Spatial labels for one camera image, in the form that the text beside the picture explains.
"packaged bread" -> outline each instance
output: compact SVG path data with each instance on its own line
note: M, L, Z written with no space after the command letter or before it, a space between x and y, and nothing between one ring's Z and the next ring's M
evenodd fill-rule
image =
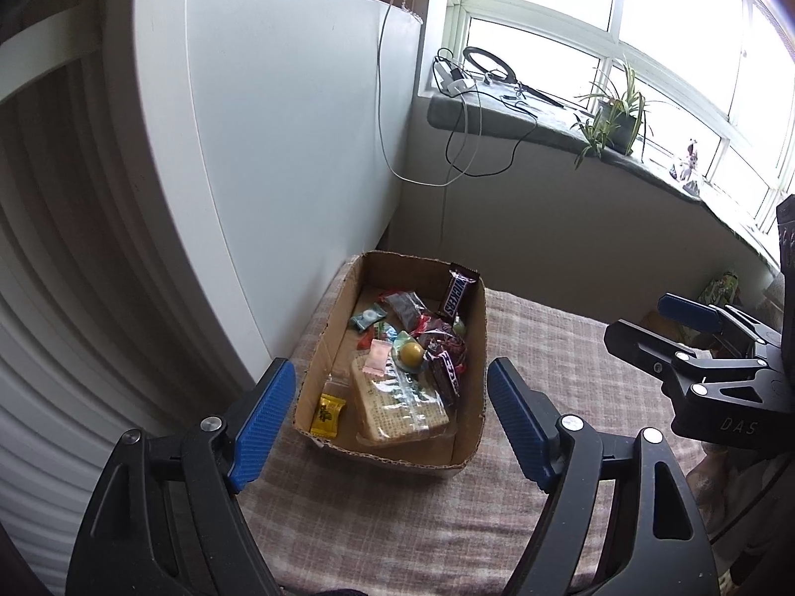
M450 423L439 393L424 374L395 365L391 355L383 376L365 372L368 354L351 361L351 394L359 412L360 439L375 447L426 440Z

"checkered fabric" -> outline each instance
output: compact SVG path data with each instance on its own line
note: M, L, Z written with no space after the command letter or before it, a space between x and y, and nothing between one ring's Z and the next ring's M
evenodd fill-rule
M293 353L309 364L347 266L331 282ZM687 473L700 445L670 432L669 401L649 376L607 354L604 325L502 292L486 292L487 360L506 356L560 412L604 432L660 429ZM281 585L371 596L499 594L526 547L546 495L522 475L491 405L480 448L452 479L379 469L336 456L285 420L261 477L239 502ZM602 482L575 575L593 575L611 486Z

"metal screw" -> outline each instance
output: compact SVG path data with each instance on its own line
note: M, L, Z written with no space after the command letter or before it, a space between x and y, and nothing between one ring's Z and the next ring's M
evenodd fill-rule
M578 431L583 429L583 420L579 416L566 415L560 420L566 430Z
M643 431L643 439L649 444L660 444L662 442L662 433L657 428L646 428Z
M221 428L222 423L223 422L220 420L220 417L208 416L208 418L202 420L201 429L205 432L213 432Z
M131 445L137 444L138 441L141 439L141 431L133 428L132 430L128 430L122 435L122 444Z

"yellow candy packet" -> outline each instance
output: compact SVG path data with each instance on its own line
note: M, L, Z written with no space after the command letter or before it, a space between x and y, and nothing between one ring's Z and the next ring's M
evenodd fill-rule
M321 394L317 402L317 411L309 429L315 437L332 440L337 436L339 412L345 407L346 401L330 394Z

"blue gripper pad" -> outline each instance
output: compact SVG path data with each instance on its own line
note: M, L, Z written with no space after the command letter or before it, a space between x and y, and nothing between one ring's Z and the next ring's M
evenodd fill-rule
M276 440L285 415L293 403L296 372L293 364L277 358L261 378L225 415L227 436L234 444L234 457L227 475L235 493L259 477Z
M657 301L657 311L663 318L680 322L702 334L720 334L723 329L720 315L713 308L673 293L666 293Z
M522 473L549 493L563 469L556 426L560 413L546 394L527 387L507 358L491 362L486 384Z

